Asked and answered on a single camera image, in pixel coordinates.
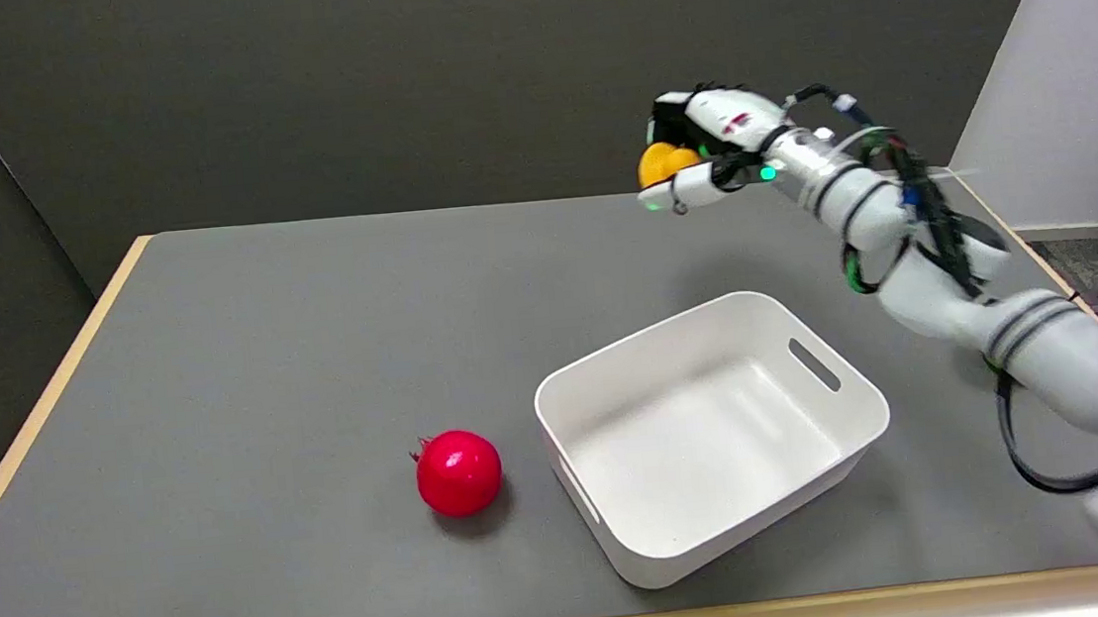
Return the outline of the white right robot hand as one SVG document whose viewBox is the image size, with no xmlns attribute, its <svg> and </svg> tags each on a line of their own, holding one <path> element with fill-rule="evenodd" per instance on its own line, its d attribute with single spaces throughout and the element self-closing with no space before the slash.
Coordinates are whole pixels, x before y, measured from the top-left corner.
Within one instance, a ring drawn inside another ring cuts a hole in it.
<svg viewBox="0 0 1098 617">
<path fill-rule="evenodd" d="M 677 216 L 777 178 L 768 152 L 794 130 L 785 108 L 740 85 L 666 91 L 650 110 L 638 202 Z"/>
</svg>

